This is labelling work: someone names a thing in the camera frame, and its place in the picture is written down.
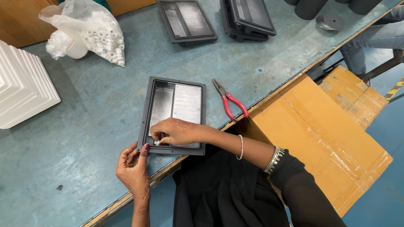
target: stack of metal discs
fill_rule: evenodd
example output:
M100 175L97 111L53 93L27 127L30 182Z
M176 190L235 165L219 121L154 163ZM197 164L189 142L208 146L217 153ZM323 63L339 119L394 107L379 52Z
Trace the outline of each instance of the stack of metal discs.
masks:
M328 31L337 31L344 28L345 21L336 14L320 15L316 18L316 22L320 28Z

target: blue floor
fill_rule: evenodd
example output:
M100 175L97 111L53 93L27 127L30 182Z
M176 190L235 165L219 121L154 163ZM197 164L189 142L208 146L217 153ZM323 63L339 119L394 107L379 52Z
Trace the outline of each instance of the blue floor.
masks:
M365 49L368 71L392 58L391 50ZM312 78L332 63L341 59L338 52L309 73ZM371 81L371 86L385 95L404 76L401 64ZM404 88L396 95L404 93ZM373 184L372 187L354 204L343 220L348 227L366 226L404 226L404 98L388 104L370 125L366 132L371 135L391 156L394 161ZM175 183L171 176L151 190L150 226L168 227L173 222ZM114 216L106 227L129 227L133 207Z

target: bracelet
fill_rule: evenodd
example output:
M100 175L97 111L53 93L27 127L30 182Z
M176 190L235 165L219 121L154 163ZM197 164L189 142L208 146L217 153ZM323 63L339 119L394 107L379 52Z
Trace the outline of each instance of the bracelet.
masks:
M279 158L285 154L285 150L280 147L275 147L275 153L269 162L268 166L264 169L264 172L268 175L271 175L272 171L275 168L275 165L278 164Z
M241 160L242 158L243 158L243 153L244 153L244 142L243 142L243 137L241 136L241 135L238 135L238 136L240 136L240 139L241 139L241 156L240 156L240 158L236 155L236 158L238 159L238 160Z

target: metal tray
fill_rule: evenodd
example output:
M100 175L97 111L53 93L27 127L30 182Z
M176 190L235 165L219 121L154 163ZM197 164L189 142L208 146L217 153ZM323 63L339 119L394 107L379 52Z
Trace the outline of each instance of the metal tray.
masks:
M250 34L245 33L243 30L239 29L231 16L231 10L229 5L229 0L220 0L220 9L223 18L223 26L225 28L225 33L230 35L236 40L257 40L257 41L267 41L268 36L260 34L257 32L251 32Z
M234 22L245 33L276 35L264 0L229 0L229 5Z
M153 77L149 79L137 150L150 144L151 153L204 155L205 143L155 146L150 127L169 117L195 124L205 124L206 85Z
M193 46L217 40L217 35L198 1L157 0L171 42Z

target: jeans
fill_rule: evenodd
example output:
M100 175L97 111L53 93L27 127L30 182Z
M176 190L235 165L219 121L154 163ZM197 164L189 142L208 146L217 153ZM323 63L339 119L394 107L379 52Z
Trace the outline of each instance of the jeans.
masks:
M404 5L397 6L340 48L349 71L366 73L363 48L404 50Z

